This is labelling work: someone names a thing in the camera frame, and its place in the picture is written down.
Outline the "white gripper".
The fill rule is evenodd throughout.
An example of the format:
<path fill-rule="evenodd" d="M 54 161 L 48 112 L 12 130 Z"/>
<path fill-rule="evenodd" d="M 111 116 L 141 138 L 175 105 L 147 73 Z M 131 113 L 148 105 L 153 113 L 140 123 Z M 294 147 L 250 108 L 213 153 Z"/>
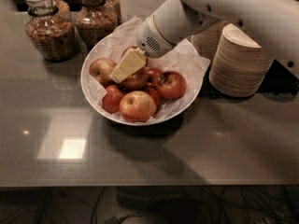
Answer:
<path fill-rule="evenodd" d="M 146 65 L 145 53 L 151 58 L 163 57 L 176 46 L 171 40 L 171 32 L 172 25 L 167 16 L 152 14 L 147 17 L 137 30 L 135 42 L 139 49 L 127 51 L 114 67 L 110 78 L 116 83 L 123 82 Z"/>

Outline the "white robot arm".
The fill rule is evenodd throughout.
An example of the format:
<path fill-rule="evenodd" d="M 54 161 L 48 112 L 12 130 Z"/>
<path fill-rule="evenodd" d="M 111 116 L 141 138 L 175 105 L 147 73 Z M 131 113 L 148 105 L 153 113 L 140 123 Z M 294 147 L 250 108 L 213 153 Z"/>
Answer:
<path fill-rule="evenodd" d="M 241 29 L 299 77 L 296 0 L 165 0 L 138 27 L 135 43 L 151 58 L 160 58 L 185 37 L 220 21 Z"/>

